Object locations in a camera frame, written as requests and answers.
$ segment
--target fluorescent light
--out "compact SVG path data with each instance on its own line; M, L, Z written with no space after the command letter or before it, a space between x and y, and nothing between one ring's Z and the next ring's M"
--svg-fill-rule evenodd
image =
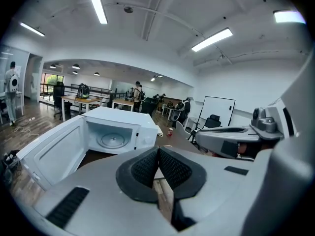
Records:
M211 37L208 37L207 39L203 40L202 42L200 42L199 44L195 45L192 47L192 50L195 52L198 52L199 50L213 44L216 43L224 38L230 37L232 36L232 32L230 31L229 28L224 29L214 35L212 35Z
M38 30L36 30L36 29L34 29L34 28L32 28L32 27L30 27L30 26L24 24L24 23L20 23L20 25L23 26L23 27L25 27L26 29L31 30L32 32L35 32L36 34L38 34L38 35L40 35L40 36L42 36L42 37L45 36L45 34L42 34L42 33L39 32Z
M303 16L298 11L277 11L274 12L277 23L296 22L306 24Z
M104 12L101 0L92 0L92 4L93 4L94 10L98 16L99 22L101 24L107 24L107 19L105 16L105 12Z

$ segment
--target doorway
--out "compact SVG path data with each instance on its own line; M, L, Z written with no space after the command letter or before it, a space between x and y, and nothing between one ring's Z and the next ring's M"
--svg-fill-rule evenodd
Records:
M30 54L25 71L24 96L37 101L39 69L43 57Z

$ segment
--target black chair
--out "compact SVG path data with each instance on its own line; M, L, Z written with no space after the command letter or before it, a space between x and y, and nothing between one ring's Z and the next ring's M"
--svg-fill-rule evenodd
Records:
M158 103L152 98L146 98L142 102L141 113L149 114L152 117L153 110L157 107Z
M219 120L220 120L220 116L210 115L210 117L207 118L206 123L203 127L206 127L206 128L220 127L221 122Z
M62 112L62 99L61 97L64 96L64 85L63 82L58 81L57 84L54 86L54 109L55 107L59 108L59 112L54 114L54 117L56 115L60 115L59 120L61 120L61 116L63 114ZM65 102L64 103L64 108L65 112L70 113L70 107L72 106L72 103L70 102Z

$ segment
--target window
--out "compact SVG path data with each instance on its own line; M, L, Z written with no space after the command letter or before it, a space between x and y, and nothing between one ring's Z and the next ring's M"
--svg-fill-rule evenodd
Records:
M54 85L63 82L63 76L49 73L42 73L40 92L41 98L49 97L53 94Z

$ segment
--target white ceiling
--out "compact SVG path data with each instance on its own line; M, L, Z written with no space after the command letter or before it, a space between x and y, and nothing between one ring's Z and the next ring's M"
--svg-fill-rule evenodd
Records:
M79 75L88 75L93 76L95 72L98 72L101 77L110 78L117 81L123 81L127 83L135 83L136 81L140 82L150 82L150 80L157 73L144 70L138 67L127 66L124 64L117 64L112 62L105 62L100 60L90 60L90 59L79 59L79 60L61 60L55 62L56 69L50 68L51 62L44 63L43 69L46 71L51 71L52 73L62 73L65 75L73 75L72 72L76 71ZM74 69L72 66L74 64L79 64L80 69ZM177 82L171 78L163 77L156 78L154 83L169 83Z
M198 69L252 59L304 59L312 46L305 25L275 22L273 11L294 9L287 0L102 1L108 19L104 28L161 42L183 59L192 59ZM132 14L123 10L128 5ZM91 0L28 0L15 19L51 39L74 29L88 34L99 25ZM212 45L197 53L191 50L224 28L233 36L216 43L219 49Z

